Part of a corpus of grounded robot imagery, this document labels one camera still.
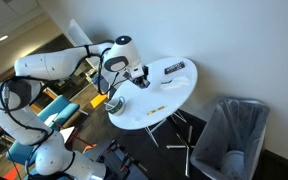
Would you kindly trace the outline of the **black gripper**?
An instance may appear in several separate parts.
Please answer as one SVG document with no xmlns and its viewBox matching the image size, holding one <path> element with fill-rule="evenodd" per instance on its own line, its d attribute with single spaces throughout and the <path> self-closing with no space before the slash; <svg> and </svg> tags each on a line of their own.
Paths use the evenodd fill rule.
<svg viewBox="0 0 288 180">
<path fill-rule="evenodd" d="M 141 80 L 141 79 L 146 79 L 146 80 L 148 80 L 148 79 L 147 79 L 147 77 L 148 77 L 148 67 L 147 67 L 147 66 L 144 66 L 144 67 L 143 67 L 143 73 L 144 73 L 144 75 L 140 78 L 140 80 Z"/>
</svg>

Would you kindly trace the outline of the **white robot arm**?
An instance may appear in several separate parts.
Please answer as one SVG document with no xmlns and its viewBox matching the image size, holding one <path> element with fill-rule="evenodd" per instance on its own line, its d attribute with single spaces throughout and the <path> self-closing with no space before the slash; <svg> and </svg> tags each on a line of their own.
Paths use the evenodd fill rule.
<svg viewBox="0 0 288 180">
<path fill-rule="evenodd" d="M 69 78 L 81 61 L 92 56 L 99 57 L 107 71 L 124 70 L 135 85 L 147 85 L 148 68 L 129 36 L 20 58 L 14 64 L 15 76 L 0 83 L 0 127 L 20 144 L 34 148 L 35 168 L 42 176 L 64 173 L 76 180 L 95 180 L 106 175 L 104 164 L 67 150 L 62 134 L 30 108 L 43 92 L 44 81 Z"/>
</svg>

